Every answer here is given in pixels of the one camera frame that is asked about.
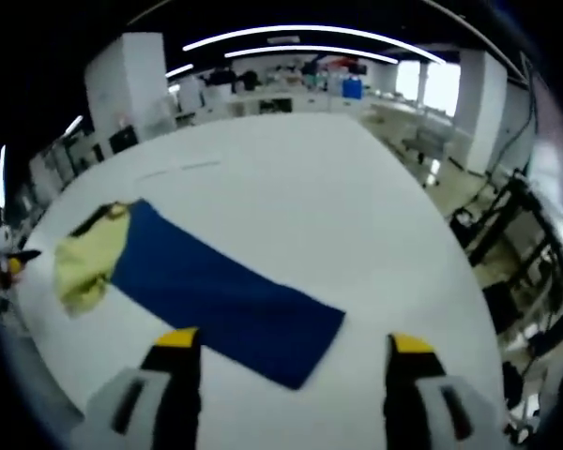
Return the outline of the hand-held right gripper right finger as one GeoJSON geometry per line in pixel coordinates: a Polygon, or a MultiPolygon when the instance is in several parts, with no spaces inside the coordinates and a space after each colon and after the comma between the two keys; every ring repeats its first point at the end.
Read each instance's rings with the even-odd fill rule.
{"type": "Polygon", "coordinates": [[[460,376],[449,375],[419,337],[388,335],[382,413],[387,449],[503,449],[498,414],[460,376]]]}

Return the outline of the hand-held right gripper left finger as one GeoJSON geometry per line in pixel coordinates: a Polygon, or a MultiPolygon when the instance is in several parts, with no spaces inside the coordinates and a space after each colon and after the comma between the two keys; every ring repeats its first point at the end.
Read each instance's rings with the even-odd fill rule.
{"type": "Polygon", "coordinates": [[[194,449],[202,409],[197,327],[169,332],[89,400],[72,449],[194,449]]]}

